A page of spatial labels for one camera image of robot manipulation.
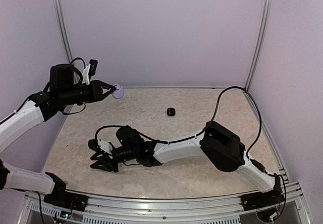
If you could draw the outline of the purple charging case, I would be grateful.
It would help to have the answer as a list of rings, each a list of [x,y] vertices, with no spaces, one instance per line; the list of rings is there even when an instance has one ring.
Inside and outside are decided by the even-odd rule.
[[[122,99],[124,97],[125,94],[125,90],[122,86],[120,86],[119,84],[114,84],[115,90],[112,93],[112,97],[114,99]]]

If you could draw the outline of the right aluminium corner post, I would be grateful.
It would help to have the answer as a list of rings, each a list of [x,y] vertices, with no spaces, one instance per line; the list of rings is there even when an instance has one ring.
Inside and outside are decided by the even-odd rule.
[[[257,68],[259,58],[261,55],[263,42],[265,39],[268,20],[270,17],[271,4],[272,4],[272,0],[264,0],[262,14],[261,14],[261,20],[260,20],[260,26],[259,26],[259,31],[258,31],[257,40],[256,40],[256,45],[255,45],[255,49],[253,52],[251,66],[250,66],[250,69],[248,72],[247,80],[245,83],[245,90],[246,91],[250,91],[252,81],[255,76],[256,68]]]

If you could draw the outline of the aluminium front rail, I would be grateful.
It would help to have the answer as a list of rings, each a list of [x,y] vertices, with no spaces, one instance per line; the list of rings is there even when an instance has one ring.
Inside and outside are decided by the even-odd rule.
[[[15,223],[258,223],[258,210],[244,210],[242,194],[186,199],[143,199],[86,193],[84,211],[74,210],[68,220],[62,208],[40,202],[26,193]]]

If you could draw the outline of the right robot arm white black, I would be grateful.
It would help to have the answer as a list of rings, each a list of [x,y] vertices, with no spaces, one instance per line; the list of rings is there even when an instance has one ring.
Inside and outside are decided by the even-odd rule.
[[[258,201],[268,206],[277,199],[281,190],[281,177],[269,173],[265,167],[249,155],[240,137],[217,122],[207,122],[206,127],[192,136],[174,140],[154,140],[130,126],[117,126],[119,147],[102,141],[97,136],[88,141],[94,151],[92,169],[117,173],[119,165],[136,160],[145,167],[195,157],[207,157],[221,172],[237,172],[260,191]]]

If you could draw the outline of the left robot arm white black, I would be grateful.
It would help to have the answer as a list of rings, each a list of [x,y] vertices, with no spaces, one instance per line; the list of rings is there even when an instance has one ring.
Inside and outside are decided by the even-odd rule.
[[[48,121],[67,106],[88,104],[104,100],[109,95],[115,99],[124,96],[119,84],[110,85],[91,80],[97,61],[91,60],[79,71],[73,64],[51,67],[50,79],[42,91],[31,94],[12,114],[1,121],[1,152],[4,152],[30,129]],[[71,201],[65,191],[65,182],[53,174],[42,174],[1,162],[1,189],[34,191],[50,194],[59,206]]]

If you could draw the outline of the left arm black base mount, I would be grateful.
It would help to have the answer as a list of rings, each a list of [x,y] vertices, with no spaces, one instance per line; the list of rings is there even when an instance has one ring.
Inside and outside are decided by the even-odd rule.
[[[69,210],[85,211],[88,196],[68,192],[66,190],[67,184],[62,179],[50,172],[45,172],[45,174],[51,177],[55,184],[53,191],[44,196],[43,200],[45,203]]]

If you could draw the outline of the left aluminium corner post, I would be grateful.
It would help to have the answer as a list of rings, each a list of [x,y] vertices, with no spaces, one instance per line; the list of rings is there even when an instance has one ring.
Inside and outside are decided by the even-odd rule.
[[[55,15],[58,23],[59,28],[59,34],[61,37],[61,42],[63,46],[63,50],[65,53],[65,56],[67,58],[67,62],[70,63],[74,57],[72,55],[72,50],[68,38],[68,33],[65,25],[65,19],[64,19],[64,12],[63,12],[63,5],[61,0],[53,0],[53,5],[55,9]]]

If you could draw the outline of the black charging case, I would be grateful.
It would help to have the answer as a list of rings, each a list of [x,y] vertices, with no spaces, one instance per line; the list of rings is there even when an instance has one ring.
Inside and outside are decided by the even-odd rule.
[[[167,116],[173,117],[176,114],[176,110],[173,107],[167,108]]]

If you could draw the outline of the aluminium corner post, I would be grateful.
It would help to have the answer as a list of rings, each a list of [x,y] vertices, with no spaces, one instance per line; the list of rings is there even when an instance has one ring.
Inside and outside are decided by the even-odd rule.
[[[271,4],[272,4],[272,0],[264,0],[262,14],[261,14],[261,20],[260,20],[260,26],[259,26],[259,31],[258,31],[257,40],[256,40],[256,45],[255,45],[255,49],[253,52],[251,66],[250,66],[250,69],[248,72],[247,80],[245,83],[245,90],[246,91],[250,91],[252,81],[255,76],[256,68],[257,68],[259,58],[261,55],[263,42],[265,39],[268,20],[270,17]]]
[[[61,42],[63,46],[63,50],[65,53],[65,56],[67,58],[67,62],[70,63],[74,57],[72,55],[72,50],[68,38],[68,33],[65,25],[65,19],[64,19],[64,12],[63,12],[63,5],[61,0],[53,0],[53,5],[55,9],[55,15],[58,23],[59,28],[59,34],[61,37]]]

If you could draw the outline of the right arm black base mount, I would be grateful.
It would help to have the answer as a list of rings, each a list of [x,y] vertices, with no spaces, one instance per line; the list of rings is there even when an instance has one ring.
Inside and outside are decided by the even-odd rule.
[[[259,209],[271,205],[276,205],[279,202],[284,202],[286,200],[285,191],[281,188],[281,177],[280,175],[270,175],[275,178],[275,184],[273,189],[268,192],[255,192],[251,194],[242,195],[241,202],[244,211]]]

